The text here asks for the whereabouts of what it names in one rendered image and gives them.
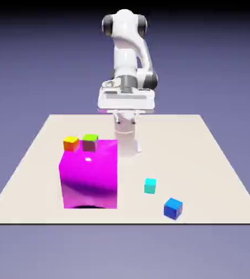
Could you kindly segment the small yellow cube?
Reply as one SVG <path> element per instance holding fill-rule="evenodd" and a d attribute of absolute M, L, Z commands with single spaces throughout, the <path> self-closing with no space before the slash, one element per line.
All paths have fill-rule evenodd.
<path fill-rule="evenodd" d="M 76 152 L 79 148 L 79 138 L 68 136 L 63 140 L 63 147 L 65 151 Z"/>

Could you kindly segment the large magenta box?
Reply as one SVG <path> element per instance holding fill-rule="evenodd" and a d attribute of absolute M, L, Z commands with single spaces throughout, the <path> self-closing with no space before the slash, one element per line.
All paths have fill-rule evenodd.
<path fill-rule="evenodd" d="M 118 200 L 118 141 L 100 139 L 95 152 L 65 151 L 59 163 L 65 209 L 116 209 Z"/>

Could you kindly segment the small cyan cube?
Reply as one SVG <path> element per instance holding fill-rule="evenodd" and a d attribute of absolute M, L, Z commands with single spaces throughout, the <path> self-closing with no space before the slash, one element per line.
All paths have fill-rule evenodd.
<path fill-rule="evenodd" d="M 154 194 L 156 191 L 157 180 L 153 178 L 146 178 L 144 183 L 144 192 Z"/>

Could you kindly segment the small blue cube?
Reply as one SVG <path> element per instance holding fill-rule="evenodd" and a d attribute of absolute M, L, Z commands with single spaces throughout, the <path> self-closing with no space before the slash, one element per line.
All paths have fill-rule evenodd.
<path fill-rule="evenodd" d="M 164 204 L 163 213 L 164 216 L 176 220 L 182 213 L 183 202 L 170 198 Z"/>

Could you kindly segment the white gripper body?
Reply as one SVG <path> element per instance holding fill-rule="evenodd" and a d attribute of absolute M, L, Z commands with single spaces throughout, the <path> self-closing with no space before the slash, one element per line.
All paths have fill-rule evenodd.
<path fill-rule="evenodd" d="M 152 112 L 155 109 L 155 92 L 132 88 L 131 93 L 122 93 L 119 87 L 99 90 L 97 107 L 100 111 Z"/>

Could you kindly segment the small green cube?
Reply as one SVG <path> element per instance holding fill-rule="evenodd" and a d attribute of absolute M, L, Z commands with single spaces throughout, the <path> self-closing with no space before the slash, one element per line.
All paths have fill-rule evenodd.
<path fill-rule="evenodd" d="M 85 134 L 82 138 L 82 149 L 85 152 L 96 152 L 99 137 L 97 134 Z"/>

